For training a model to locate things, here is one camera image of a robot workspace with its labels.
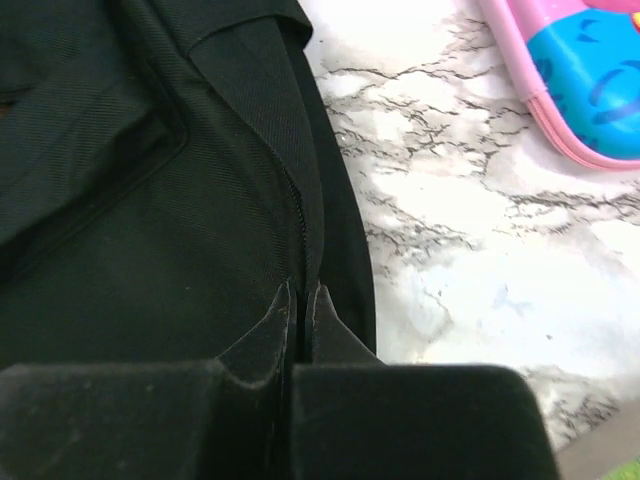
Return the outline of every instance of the pink and blue pouch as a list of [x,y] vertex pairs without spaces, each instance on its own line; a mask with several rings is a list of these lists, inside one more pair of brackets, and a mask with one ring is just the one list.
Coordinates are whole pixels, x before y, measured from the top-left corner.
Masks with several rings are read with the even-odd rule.
[[640,0],[479,0],[520,99],[553,145],[640,169]]

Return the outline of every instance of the marble surface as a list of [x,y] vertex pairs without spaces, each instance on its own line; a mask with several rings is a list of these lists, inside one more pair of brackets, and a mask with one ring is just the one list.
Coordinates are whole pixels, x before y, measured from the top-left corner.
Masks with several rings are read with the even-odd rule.
[[369,235],[379,355],[518,369],[556,448],[640,392],[640,173],[556,154],[476,0],[302,0]]

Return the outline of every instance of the pink pencil case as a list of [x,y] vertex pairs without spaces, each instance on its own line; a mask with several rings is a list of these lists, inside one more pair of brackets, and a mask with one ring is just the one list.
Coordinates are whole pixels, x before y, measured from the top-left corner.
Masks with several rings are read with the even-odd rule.
[[479,0],[520,99],[564,155],[640,169],[640,0]]

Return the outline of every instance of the black bag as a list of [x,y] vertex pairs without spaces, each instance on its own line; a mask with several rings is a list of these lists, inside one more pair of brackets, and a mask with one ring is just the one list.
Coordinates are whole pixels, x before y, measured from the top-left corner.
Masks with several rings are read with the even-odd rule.
[[375,350],[310,34],[295,0],[5,0],[0,368],[214,358],[287,279]]

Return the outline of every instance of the countertop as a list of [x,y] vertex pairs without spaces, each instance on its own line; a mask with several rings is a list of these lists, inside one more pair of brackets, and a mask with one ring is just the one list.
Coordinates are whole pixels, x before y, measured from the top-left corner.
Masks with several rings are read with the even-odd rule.
[[379,356],[492,363],[555,448],[640,392],[640,173],[557,154],[475,0],[302,0],[369,237]]

